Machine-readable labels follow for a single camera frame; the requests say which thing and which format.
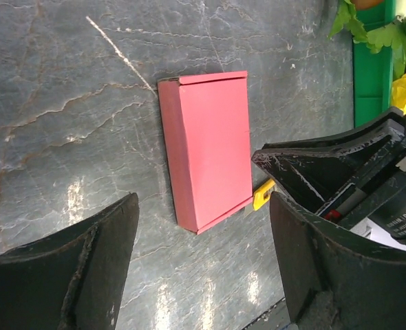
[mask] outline slate surface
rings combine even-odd
[[[117,329],[245,327],[284,294],[268,209],[197,237],[175,225],[156,81],[247,70],[253,151],[350,129],[351,41],[327,39],[335,12],[326,0],[0,1],[0,252],[135,192]]]

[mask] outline green plastic bin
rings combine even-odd
[[[367,31],[391,23],[396,0],[385,0],[369,10],[359,10],[358,19]],[[361,126],[388,110],[392,85],[392,49],[371,54],[364,43],[353,43],[354,125]]]

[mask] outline pink box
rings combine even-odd
[[[179,226],[200,234],[252,201],[247,71],[158,82]]]

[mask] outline brown egg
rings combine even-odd
[[[370,9],[382,2],[384,2],[384,0],[352,0],[356,10]]]

